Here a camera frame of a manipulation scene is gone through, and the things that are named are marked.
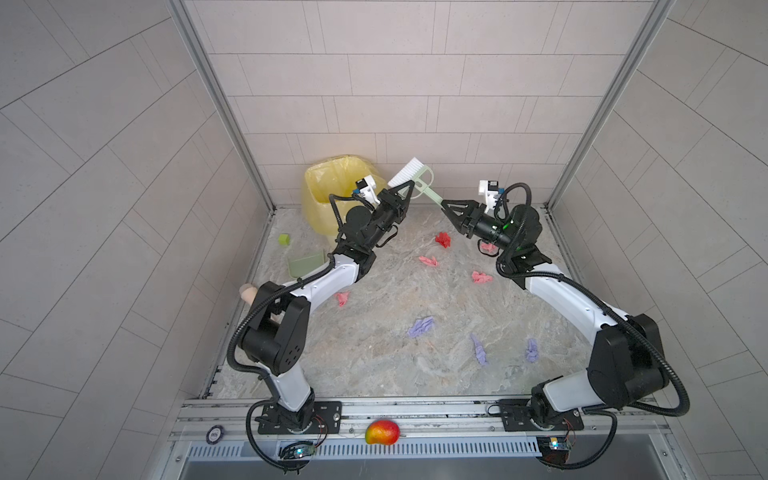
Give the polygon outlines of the green hand brush white bristles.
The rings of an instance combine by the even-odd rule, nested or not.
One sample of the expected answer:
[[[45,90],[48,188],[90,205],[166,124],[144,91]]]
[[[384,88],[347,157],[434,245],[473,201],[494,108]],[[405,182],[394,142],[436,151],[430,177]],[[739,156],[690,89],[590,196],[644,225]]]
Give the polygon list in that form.
[[[399,185],[408,180],[413,180],[415,182],[415,188],[411,199],[425,197],[436,205],[441,205],[443,197],[432,188],[432,184],[435,180],[434,171],[416,157],[412,158],[398,171],[397,174],[394,175],[388,182],[388,187]]]

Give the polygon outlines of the red yellow mango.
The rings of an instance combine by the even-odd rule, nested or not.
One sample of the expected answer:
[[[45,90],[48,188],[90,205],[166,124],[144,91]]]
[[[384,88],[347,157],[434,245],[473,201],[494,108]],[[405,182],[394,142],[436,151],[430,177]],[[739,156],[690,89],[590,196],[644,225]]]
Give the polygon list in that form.
[[[399,426],[391,420],[376,420],[366,429],[365,442],[369,445],[391,446],[400,438]]]

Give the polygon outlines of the right circuit board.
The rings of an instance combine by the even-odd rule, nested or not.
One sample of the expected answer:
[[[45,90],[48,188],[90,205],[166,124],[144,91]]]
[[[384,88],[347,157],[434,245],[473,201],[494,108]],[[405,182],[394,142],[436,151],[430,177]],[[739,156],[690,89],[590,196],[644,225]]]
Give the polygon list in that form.
[[[565,436],[539,436],[536,438],[541,456],[539,460],[555,465],[565,465],[570,457],[572,442]]]

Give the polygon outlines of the poker chip on rail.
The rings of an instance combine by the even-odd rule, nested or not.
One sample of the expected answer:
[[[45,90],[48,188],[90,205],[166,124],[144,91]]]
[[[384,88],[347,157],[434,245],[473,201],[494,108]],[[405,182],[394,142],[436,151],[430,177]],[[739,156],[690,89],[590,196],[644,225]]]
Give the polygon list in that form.
[[[207,431],[205,441],[208,445],[216,445],[222,440],[224,433],[222,425],[214,425]]]

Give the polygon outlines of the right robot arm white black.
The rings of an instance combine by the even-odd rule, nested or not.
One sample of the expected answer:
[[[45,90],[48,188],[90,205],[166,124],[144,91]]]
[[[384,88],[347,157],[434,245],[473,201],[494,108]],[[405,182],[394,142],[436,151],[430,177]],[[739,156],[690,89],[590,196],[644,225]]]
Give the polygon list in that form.
[[[532,389],[530,408],[538,425],[571,410],[631,407],[667,417],[689,412],[690,396],[665,358],[657,323],[612,307],[565,275],[536,245],[542,225],[530,203],[510,206],[502,193],[492,208],[447,199],[440,207],[459,233],[497,247],[499,276],[548,303],[591,346],[583,371]]]

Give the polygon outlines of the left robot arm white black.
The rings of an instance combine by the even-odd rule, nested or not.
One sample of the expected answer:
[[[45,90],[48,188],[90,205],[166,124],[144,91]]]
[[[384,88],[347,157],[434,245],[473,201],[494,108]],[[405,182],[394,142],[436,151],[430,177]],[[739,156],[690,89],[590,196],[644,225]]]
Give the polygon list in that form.
[[[331,194],[338,234],[328,260],[290,284],[262,284],[235,329],[226,351],[228,365],[265,381],[278,417],[289,430],[303,431],[313,418],[314,392],[299,364],[312,309],[370,271],[375,250],[398,234],[414,187],[415,182],[407,180],[377,193],[360,180],[349,196]]]

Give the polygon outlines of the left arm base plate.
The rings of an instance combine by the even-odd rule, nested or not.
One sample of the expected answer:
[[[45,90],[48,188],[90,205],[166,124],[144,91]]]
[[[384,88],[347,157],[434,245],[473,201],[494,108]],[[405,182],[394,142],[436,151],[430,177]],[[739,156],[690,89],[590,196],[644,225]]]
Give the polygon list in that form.
[[[257,408],[260,435],[281,434],[337,434],[340,431],[342,403],[309,399],[297,411],[286,409],[279,403]]]

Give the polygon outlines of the circuit board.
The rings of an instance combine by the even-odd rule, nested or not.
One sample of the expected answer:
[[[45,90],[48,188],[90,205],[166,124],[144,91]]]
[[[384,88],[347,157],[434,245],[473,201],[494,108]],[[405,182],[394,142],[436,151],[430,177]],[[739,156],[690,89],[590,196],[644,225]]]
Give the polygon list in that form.
[[[539,436],[536,438],[541,456],[539,460],[555,465],[565,465],[570,457],[572,442],[565,436]]]
[[[282,447],[279,451],[279,458],[283,461],[303,461],[314,456],[316,451],[315,443],[299,441]]]

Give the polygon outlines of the beige bin yellow bag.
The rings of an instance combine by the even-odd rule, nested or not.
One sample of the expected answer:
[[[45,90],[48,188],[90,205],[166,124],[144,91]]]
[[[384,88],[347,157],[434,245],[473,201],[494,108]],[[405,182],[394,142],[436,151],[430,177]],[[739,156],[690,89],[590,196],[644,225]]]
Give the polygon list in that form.
[[[367,160],[352,156],[338,156],[311,165],[304,173],[301,186],[301,205],[304,219],[319,235],[335,237],[338,223],[329,195],[350,197],[356,182],[370,175],[376,183],[376,193],[386,181]]]

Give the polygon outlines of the beige rolling pin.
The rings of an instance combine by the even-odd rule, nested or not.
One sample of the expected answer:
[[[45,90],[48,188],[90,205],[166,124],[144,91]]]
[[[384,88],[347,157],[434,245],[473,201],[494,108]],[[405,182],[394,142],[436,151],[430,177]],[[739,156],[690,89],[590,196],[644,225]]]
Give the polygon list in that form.
[[[239,289],[240,298],[247,304],[252,305],[258,292],[258,288],[250,283],[242,285]]]

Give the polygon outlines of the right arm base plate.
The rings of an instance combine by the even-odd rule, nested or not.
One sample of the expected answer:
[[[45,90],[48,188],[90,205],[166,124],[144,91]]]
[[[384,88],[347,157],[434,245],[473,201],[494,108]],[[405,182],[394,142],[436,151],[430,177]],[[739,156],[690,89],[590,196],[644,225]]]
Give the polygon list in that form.
[[[584,423],[578,410],[554,412],[537,422],[527,398],[501,399],[486,408],[486,413],[501,419],[505,432],[581,431]]]

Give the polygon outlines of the left circuit board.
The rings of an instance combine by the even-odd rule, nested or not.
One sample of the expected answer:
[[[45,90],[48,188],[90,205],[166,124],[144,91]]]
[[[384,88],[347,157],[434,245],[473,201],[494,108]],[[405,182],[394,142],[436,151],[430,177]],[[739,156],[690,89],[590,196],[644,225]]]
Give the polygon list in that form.
[[[282,447],[279,451],[279,458],[283,461],[303,461],[314,456],[316,451],[315,443],[299,441]]]

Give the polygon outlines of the green dustpan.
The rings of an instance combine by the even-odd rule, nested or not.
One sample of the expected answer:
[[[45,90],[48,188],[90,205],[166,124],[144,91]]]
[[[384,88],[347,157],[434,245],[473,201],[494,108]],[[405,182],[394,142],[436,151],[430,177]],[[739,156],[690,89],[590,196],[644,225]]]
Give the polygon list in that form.
[[[323,250],[288,260],[289,275],[294,278],[304,278],[327,263],[327,255]]]

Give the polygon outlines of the purple paper scrap long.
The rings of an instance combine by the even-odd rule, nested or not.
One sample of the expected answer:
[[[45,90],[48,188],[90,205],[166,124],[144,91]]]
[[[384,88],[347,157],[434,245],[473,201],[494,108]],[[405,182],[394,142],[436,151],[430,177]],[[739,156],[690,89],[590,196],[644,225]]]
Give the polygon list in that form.
[[[486,355],[486,352],[484,350],[482,342],[479,340],[479,338],[474,333],[470,334],[470,339],[473,342],[474,356],[475,356],[477,362],[481,366],[486,366],[488,364],[488,360],[487,360],[487,355]]]

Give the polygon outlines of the red paper scrap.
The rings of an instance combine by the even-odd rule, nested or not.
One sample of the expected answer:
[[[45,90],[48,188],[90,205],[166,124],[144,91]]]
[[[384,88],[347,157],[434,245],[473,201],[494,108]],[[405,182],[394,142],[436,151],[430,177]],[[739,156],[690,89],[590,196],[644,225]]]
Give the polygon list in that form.
[[[439,232],[435,237],[435,241],[443,248],[449,248],[451,246],[451,237],[446,232]]]

